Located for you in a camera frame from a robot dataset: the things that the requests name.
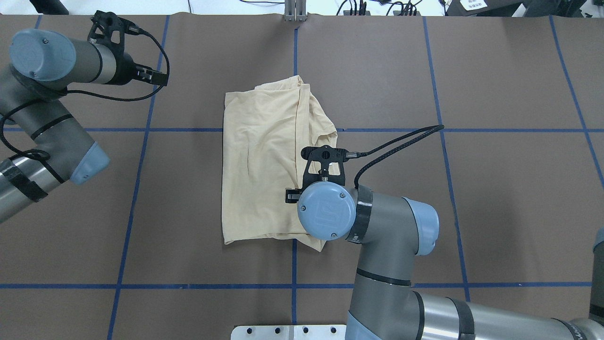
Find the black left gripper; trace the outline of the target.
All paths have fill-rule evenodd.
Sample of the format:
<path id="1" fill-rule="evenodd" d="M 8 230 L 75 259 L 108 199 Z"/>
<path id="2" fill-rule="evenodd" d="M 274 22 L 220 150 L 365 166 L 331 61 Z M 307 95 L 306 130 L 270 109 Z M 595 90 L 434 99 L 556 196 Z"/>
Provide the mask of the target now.
<path id="1" fill-rule="evenodd" d="M 126 67 L 126 70 L 124 71 L 124 84 L 128 84 L 132 80 L 137 80 L 157 86 L 168 85 L 168 74 L 153 70 L 146 65 L 136 64 L 131 60 L 126 60 L 124 65 Z"/>

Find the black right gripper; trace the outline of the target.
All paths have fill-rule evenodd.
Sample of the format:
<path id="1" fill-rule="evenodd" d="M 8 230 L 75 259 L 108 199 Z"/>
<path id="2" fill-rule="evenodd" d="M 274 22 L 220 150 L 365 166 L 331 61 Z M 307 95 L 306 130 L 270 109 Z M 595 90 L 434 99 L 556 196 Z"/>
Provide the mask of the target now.
<path id="1" fill-rule="evenodd" d="M 299 202 L 302 196 L 303 190 L 301 188 L 285 188 L 285 203 L 296 204 Z"/>

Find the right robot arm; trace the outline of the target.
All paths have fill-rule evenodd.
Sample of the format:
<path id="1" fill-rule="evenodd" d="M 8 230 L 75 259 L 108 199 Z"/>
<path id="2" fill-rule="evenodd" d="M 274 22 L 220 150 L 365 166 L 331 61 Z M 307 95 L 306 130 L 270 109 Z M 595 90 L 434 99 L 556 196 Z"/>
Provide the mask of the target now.
<path id="1" fill-rule="evenodd" d="M 347 340 L 601 340 L 603 230 L 595 244 L 589 316 L 564 321 L 501 310 L 412 289 L 414 259 L 439 235 L 434 207 L 406 197 L 319 181 L 285 190 L 310 235 L 360 244 Z"/>

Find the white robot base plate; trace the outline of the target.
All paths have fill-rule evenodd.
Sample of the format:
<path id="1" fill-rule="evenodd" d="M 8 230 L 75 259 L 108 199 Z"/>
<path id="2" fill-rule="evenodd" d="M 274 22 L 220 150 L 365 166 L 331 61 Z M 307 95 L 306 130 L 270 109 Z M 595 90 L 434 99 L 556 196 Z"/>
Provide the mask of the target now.
<path id="1" fill-rule="evenodd" d="M 345 324 L 241 325 L 231 332 L 231 340 L 343 340 Z"/>

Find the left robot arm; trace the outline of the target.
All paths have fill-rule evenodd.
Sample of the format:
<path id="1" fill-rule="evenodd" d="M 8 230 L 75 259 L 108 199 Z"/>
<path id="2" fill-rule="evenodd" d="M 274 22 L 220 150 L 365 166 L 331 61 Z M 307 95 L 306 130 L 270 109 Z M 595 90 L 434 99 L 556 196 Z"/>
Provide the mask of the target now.
<path id="1" fill-rule="evenodd" d="M 103 28 L 95 24 L 86 40 L 50 30 L 24 29 L 9 47 L 9 64 L 1 71 L 1 125 L 15 124 L 35 147 L 20 150 L 4 134 L 13 155 L 1 162 L 1 221 L 46 198 L 62 183 L 86 183 L 108 167 L 110 159 L 65 108 L 61 99 L 76 91 L 73 83 L 125 85 L 146 82 L 161 90 L 165 73 L 137 64 L 125 52 L 125 35 L 152 37 L 131 24 Z"/>

